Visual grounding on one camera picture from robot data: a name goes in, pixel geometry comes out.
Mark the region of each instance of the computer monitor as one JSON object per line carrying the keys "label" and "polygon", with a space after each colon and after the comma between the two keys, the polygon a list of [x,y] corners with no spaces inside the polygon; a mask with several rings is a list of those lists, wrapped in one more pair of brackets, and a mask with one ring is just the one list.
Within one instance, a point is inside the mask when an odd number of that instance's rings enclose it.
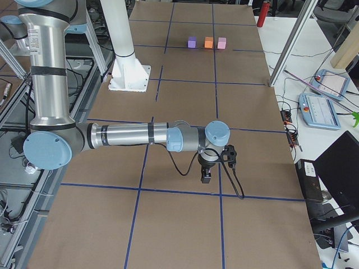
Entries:
{"label": "computer monitor", "polygon": [[[359,142],[344,132],[313,163],[315,171],[344,214],[359,210]],[[352,221],[359,225],[359,220]]]}

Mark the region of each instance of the electronic device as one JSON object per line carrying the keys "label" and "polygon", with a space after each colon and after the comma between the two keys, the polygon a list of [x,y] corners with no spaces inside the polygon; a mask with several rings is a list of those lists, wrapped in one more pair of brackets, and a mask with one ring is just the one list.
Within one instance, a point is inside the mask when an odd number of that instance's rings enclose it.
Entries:
{"label": "electronic device", "polygon": [[330,219],[331,225],[327,226],[350,221],[359,224],[358,160],[359,142],[346,131],[313,163],[319,178],[344,212],[339,220]]}
{"label": "electronic device", "polygon": [[309,127],[330,130],[341,128],[332,101],[318,94],[300,94],[298,102]]}
{"label": "electronic device", "polygon": [[313,161],[299,160],[296,163],[296,170],[304,199],[310,202],[322,203],[323,195]]}
{"label": "electronic device", "polygon": [[330,97],[341,101],[348,89],[349,82],[350,79],[346,76],[322,69],[317,72],[310,84],[327,93]]}

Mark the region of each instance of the light blue joint cap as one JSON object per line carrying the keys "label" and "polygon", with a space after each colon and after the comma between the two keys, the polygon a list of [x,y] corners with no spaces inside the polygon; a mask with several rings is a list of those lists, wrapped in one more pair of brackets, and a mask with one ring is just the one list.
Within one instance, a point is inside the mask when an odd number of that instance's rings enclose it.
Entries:
{"label": "light blue joint cap", "polygon": [[87,24],[70,25],[65,31],[66,34],[84,34],[88,29]]}
{"label": "light blue joint cap", "polygon": [[22,24],[22,21],[19,17],[14,15],[7,15],[0,18],[0,21],[4,24]]}
{"label": "light blue joint cap", "polygon": [[183,136],[179,128],[167,129],[167,150],[180,152],[183,149]]}
{"label": "light blue joint cap", "polygon": [[15,0],[16,3],[24,7],[43,7],[54,0]]}
{"label": "light blue joint cap", "polygon": [[52,132],[34,132],[24,142],[26,158],[41,169],[54,170],[68,164],[72,158],[69,144]]}
{"label": "light blue joint cap", "polygon": [[205,133],[209,142],[215,146],[223,147],[228,143],[231,130],[224,122],[215,120],[206,126]]}

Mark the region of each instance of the red fire extinguisher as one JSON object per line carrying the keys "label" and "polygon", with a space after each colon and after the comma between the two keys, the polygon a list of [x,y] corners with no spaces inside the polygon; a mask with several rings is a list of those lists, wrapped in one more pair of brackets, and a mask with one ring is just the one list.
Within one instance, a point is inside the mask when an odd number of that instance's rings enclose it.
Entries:
{"label": "red fire extinguisher", "polygon": [[262,27],[264,24],[264,20],[267,16],[269,10],[270,3],[269,1],[264,1],[262,4],[262,8],[260,9],[260,14],[257,22],[257,27]]}

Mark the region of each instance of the white label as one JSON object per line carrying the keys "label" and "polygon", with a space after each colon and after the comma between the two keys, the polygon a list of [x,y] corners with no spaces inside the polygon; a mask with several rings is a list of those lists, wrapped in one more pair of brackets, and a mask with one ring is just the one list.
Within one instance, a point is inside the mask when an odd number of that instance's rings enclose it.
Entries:
{"label": "white label", "polygon": [[315,170],[312,163],[304,162],[305,174],[308,177],[315,177]]}
{"label": "white label", "polygon": [[29,29],[27,31],[29,36],[30,55],[41,54],[41,35],[38,29]]}

